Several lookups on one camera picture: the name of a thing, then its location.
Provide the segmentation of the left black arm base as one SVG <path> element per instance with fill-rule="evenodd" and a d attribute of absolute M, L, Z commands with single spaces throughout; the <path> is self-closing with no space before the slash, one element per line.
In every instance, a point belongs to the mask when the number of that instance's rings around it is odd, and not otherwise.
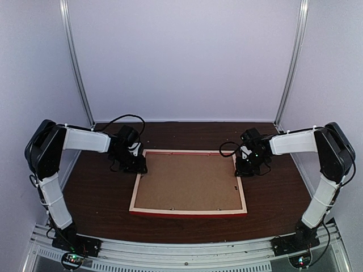
<path fill-rule="evenodd" d="M 55 230 L 52 247 L 85 257 L 98 257 L 101 240 L 79 235 L 74 222 L 65 229 L 60 229 L 50 220 L 50 226 Z"/>

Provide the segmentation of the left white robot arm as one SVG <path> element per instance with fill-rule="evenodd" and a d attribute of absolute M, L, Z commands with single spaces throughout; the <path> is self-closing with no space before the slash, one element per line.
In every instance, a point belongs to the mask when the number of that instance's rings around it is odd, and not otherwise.
<path fill-rule="evenodd" d="M 64 230 L 73 224 L 58 182 L 60 162 L 65 150 L 105 153 L 124 172 L 145 174 L 141 132 L 124 125 L 118 133 L 92 130 L 44 120 L 24 150 L 30 171 L 35 177 L 41 203 L 56 228 Z"/>

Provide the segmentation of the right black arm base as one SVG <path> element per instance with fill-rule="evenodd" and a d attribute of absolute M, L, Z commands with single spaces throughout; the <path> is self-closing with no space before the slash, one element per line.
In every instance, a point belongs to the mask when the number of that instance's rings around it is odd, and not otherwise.
<path fill-rule="evenodd" d="M 320 241 L 317 238 L 318 227 L 319 224 L 316 227 L 310 228 L 300 219 L 295 226 L 294 234 L 276 236 L 271 240 L 275 256 L 292 254 L 320 245 Z"/>

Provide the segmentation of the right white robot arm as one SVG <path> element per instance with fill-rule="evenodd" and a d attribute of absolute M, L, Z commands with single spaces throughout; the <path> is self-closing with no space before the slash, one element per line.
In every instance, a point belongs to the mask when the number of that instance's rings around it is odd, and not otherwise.
<path fill-rule="evenodd" d="M 313 240 L 311 231 L 322 223 L 333 207 L 340 188 L 349 182 L 346 179 L 349 171 L 355 170 L 356 155 L 352 145 L 336 122 L 275 135 L 260 134 L 252 128 L 240 138 L 241 156 L 235 161 L 238 177 L 260 176 L 261 165 L 269 164 L 273 156 L 303 152 L 318 154 L 319 184 L 299 221 L 302 229 L 290 242 L 294 249 L 303 250 Z"/>

